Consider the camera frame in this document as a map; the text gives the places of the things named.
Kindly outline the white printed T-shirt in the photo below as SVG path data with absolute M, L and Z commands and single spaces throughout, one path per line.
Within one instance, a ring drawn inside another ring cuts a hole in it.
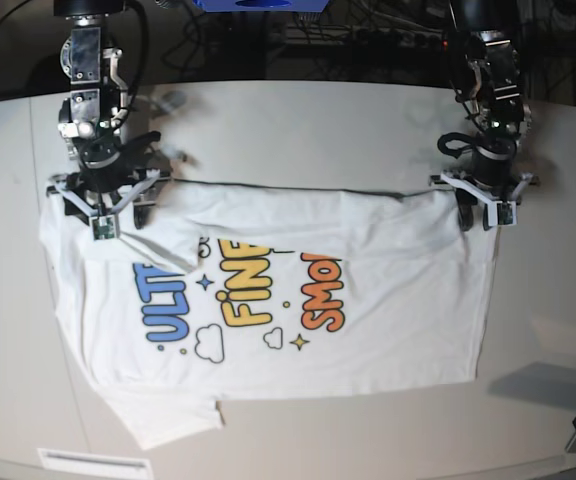
M 143 228 L 96 241 L 45 200 L 56 316 L 92 389 L 152 449 L 218 429 L 227 400 L 474 380 L 497 235 L 452 194 L 175 182 Z

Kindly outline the white label strip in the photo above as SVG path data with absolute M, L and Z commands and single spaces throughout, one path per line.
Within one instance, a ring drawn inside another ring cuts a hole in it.
M 37 451 L 42 466 L 47 470 L 117 479 L 151 479 L 153 477 L 152 466 L 147 459 L 46 448 L 38 448 Z

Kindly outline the blue box at top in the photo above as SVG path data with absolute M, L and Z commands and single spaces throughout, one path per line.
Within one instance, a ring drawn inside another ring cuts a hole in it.
M 205 12 L 306 12 L 321 13 L 328 0 L 195 0 Z

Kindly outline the power strip with red light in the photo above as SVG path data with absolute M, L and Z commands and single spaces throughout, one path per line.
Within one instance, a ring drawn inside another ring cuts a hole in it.
M 359 29 L 354 38 L 361 45 L 388 49 L 442 51 L 447 46 L 446 40 L 436 32 Z

